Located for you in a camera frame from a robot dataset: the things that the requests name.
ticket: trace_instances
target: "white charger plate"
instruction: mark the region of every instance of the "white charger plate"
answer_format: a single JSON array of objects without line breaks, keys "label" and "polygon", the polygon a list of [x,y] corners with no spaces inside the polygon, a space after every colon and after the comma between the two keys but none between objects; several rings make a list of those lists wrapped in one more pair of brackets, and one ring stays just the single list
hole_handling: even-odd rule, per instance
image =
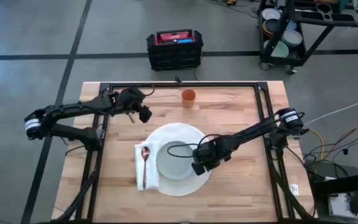
[{"label": "white charger plate", "polygon": [[[162,149],[164,145],[170,142],[198,144],[199,141],[204,136],[205,135],[199,129],[189,124],[171,123],[157,128],[155,131],[153,131],[153,133],[151,133],[148,136],[148,138],[145,141],[159,141],[161,147],[160,149]],[[191,147],[192,150],[197,148],[197,146],[189,146],[189,147]],[[171,149],[170,152],[175,154],[174,148]],[[162,162],[162,161],[158,161],[159,154],[160,152],[158,152],[157,154],[157,168],[162,167],[158,165],[159,162]],[[189,163],[188,159],[177,158],[177,157],[173,157],[170,159],[171,163],[173,163],[174,161]],[[183,176],[181,177],[177,176],[176,180],[168,179],[164,175],[162,175],[161,172],[159,171],[158,173],[160,176],[160,182],[158,186],[158,191],[162,194],[169,195],[169,196],[184,196],[196,192],[208,180],[211,171],[205,172],[204,174],[197,176],[195,172],[192,170],[191,166],[189,166],[189,168],[191,169],[192,172],[190,172],[189,174],[183,174],[185,178],[182,180],[178,180],[178,179],[181,179]]]}]

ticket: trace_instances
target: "copper spoon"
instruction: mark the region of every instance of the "copper spoon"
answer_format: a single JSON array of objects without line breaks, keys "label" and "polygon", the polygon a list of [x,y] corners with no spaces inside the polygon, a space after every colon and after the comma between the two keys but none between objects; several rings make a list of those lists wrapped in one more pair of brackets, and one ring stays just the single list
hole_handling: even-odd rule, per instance
[{"label": "copper spoon", "polygon": [[149,158],[150,149],[145,146],[142,149],[142,157],[144,160],[144,169],[143,169],[143,189],[146,189],[146,160]]}]

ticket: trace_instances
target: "black cart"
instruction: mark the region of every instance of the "black cart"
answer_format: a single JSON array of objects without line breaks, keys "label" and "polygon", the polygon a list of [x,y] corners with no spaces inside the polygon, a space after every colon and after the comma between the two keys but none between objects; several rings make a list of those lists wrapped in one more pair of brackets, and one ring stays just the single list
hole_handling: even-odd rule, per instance
[{"label": "black cart", "polygon": [[[294,68],[302,66],[309,59],[314,50],[316,50],[318,45],[322,43],[324,38],[334,27],[358,27],[358,14],[352,2],[347,4],[343,10],[339,10],[338,4],[322,3],[314,0],[278,0],[276,4],[272,4],[271,1],[272,0],[261,0],[258,11],[259,47],[261,55],[259,67],[263,70],[268,70],[271,65],[284,65],[286,66],[287,73],[293,75],[296,72]],[[282,11],[282,13],[278,20],[279,26],[277,31],[273,33],[266,48],[264,48],[264,42],[269,40],[269,37],[263,32],[262,24],[265,19],[262,17],[262,11],[269,7]],[[298,31],[302,37],[302,23],[326,26],[326,28],[308,50],[306,50],[305,38],[303,38],[300,45],[289,47],[289,55],[287,57],[273,57],[271,54],[274,47],[278,41],[281,40],[290,20],[296,23],[295,30]]]}]

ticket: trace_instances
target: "wooden table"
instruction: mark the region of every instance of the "wooden table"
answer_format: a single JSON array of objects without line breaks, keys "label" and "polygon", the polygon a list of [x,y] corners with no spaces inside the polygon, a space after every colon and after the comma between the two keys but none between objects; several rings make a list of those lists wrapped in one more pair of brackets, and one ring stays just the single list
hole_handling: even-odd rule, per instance
[{"label": "wooden table", "polygon": [[[289,107],[283,82],[268,82],[273,111]],[[253,88],[196,87],[196,103],[190,110],[181,107],[181,88],[158,88],[144,100],[153,116],[143,124],[135,116],[109,119],[95,204],[94,222],[275,222],[272,188],[262,138],[240,146],[229,162],[212,170],[207,183],[184,197],[170,197],[156,190],[137,191],[134,145],[161,125],[188,123],[205,134],[236,133],[260,121]],[[97,96],[99,82],[83,84],[80,99]],[[93,115],[75,118],[74,126],[91,126]],[[298,141],[290,148],[301,157]],[[79,146],[73,142],[69,148]],[[65,160],[52,218],[69,206],[80,189],[86,151],[70,152]],[[313,213],[313,196],[307,174],[299,160],[285,151],[284,163],[289,184],[299,185],[296,196]],[[280,193],[284,209],[285,201]]]}]

